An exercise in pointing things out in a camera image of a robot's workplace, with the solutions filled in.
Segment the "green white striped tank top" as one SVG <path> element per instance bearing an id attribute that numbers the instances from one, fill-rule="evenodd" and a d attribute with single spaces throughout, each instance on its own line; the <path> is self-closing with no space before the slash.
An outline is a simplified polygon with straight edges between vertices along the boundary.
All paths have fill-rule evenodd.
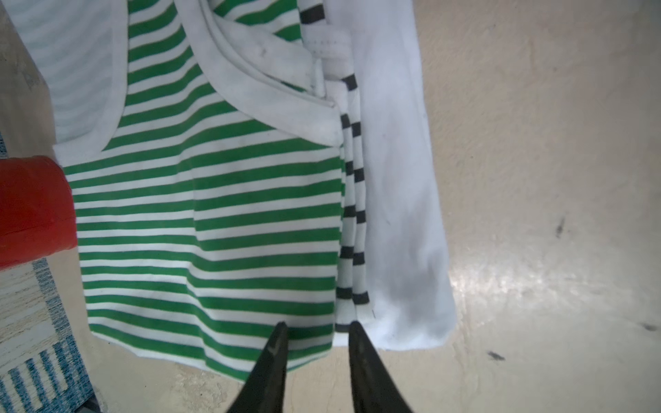
<path id="1" fill-rule="evenodd" d="M 91 333 L 245 380 L 332 348 L 338 106 L 294 1 L 7 1 L 50 89 Z"/>

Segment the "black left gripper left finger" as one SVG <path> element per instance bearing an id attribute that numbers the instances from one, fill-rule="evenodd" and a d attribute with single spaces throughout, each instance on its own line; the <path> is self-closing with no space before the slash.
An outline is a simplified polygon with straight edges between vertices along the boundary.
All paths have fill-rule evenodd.
<path id="1" fill-rule="evenodd" d="M 243 388 L 227 413 L 283 413 L 287 376 L 288 328 L 278 323 Z"/>

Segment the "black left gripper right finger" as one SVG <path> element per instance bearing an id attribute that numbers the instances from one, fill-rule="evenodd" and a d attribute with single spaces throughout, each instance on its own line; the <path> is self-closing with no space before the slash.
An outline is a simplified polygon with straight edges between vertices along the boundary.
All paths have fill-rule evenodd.
<path id="1" fill-rule="evenodd" d="M 349 367 L 354 412 L 412 413 L 357 321 L 349 325 Z"/>

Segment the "black white striped shirt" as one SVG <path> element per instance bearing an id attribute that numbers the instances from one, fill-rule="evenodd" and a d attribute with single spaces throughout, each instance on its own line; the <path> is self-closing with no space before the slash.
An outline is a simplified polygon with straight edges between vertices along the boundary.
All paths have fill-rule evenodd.
<path id="1" fill-rule="evenodd" d="M 322 1 L 299 1 L 305 47 L 321 59 L 327 95 L 341 111 L 344 133 L 344 217 L 336 285 L 335 331 L 346 335 L 354 322 L 375 319 L 366 265 L 366 180 L 361 135 L 360 91 L 352 39 L 347 29 L 330 24 Z"/>

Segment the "white tank top navy trim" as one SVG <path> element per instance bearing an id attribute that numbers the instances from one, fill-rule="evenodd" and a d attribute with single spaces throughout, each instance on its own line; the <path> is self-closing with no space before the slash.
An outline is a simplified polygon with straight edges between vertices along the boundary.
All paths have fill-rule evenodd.
<path id="1" fill-rule="evenodd" d="M 367 181 L 367 277 L 386 350 L 433 349 L 457 316 L 449 249 L 410 1 L 329 1 L 328 21 L 351 33 L 361 93 Z"/>

